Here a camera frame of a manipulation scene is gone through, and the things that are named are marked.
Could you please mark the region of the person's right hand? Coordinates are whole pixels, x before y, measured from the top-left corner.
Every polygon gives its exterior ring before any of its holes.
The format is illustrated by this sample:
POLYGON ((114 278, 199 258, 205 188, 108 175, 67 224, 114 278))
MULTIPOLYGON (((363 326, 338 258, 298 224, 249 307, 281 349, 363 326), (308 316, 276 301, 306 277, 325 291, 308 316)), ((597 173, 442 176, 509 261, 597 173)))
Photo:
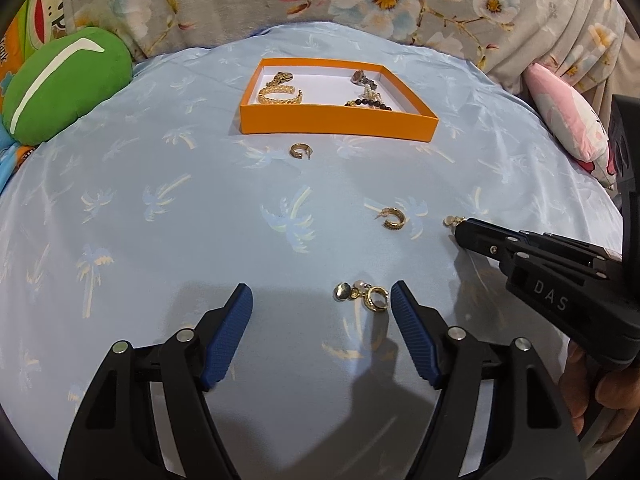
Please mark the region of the person's right hand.
POLYGON ((590 399, 615 412, 615 416, 602 432, 599 443, 620 438, 631 426, 639 411, 638 368, 614 370, 605 375, 597 387, 590 388, 585 352, 572 340, 567 346, 567 357, 559 388, 572 416, 576 434, 580 434, 584 429, 590 399))

